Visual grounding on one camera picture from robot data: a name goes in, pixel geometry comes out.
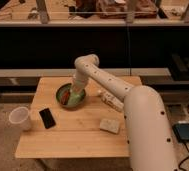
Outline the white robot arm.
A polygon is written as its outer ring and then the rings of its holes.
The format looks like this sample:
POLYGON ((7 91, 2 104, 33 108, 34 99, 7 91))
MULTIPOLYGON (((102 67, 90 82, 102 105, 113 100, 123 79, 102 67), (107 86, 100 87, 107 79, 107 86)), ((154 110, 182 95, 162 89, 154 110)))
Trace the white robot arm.
POLYGON ((83 90, 92 78, 124 104, 131 171, 178 171, 170 124, 159 93, 100 69, 95 54, 76 58, 74 65, 74 92, 83 90))

